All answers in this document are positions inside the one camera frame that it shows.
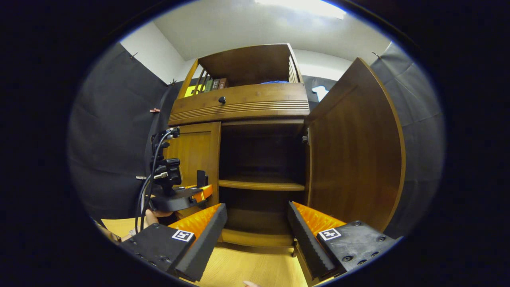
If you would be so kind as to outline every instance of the white label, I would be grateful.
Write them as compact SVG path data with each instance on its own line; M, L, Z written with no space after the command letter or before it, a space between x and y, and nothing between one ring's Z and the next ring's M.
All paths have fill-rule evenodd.
M326 94L329 92L328 90L326 90L326 88L324 86L317 86L315 88L312 88L312 92L316 93L317 94L317 99L320 101L322 101L322 99L326 96Z
M319 232L324 241L342 236L335 228Z
M177 232L172 236L172 238L188 242L191 239L191 237L193 237L193 234L194 234L193 232L177 230Z

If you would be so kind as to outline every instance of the ceiling light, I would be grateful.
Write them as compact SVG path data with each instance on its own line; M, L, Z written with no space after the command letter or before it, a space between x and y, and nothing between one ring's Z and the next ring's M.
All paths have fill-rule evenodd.
M335 17L340 20L343 20L344 15L347 14L335 5L321 0L255 0L255 2L264 5L279 5L291 9L304 10L319 16Z

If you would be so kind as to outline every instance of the person's finger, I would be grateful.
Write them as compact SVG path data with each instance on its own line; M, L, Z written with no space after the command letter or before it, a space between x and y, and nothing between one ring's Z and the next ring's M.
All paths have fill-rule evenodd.
M147 209L147 211L145 211L145 219L147 219L147 226L153 223L159 223L158 218L154 215L154 213L150 209Z
M161 212L161 211L153 211L154 215L156 217L167 217L167 216L170 216L172 215L173 211L172 212Z
M178 220L181 220L184 218L184 215L180 214L178 211L175 212L175 216L177 217Z
M262 287L262 286L260 286L260 285L258 285L258 284L255 284L255 283L253 283L253 282L250 282L250 281L248 281L248 280L243 281L243 283L244 283L244 284L246 284L246 286L245 286L245 287Z

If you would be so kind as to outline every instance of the open cabinet door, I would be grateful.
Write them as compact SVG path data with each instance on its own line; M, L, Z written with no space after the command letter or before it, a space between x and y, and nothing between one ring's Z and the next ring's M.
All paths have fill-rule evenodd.
M305 125L308 206L383 232L400 200L405 147L393 102L365 61L352 63Z

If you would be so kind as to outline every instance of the wall hook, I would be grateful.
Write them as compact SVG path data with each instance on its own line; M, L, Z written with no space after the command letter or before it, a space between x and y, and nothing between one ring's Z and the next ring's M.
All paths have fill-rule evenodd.
M378 54L372 52L372 54L376 55L379 59L381 58Z

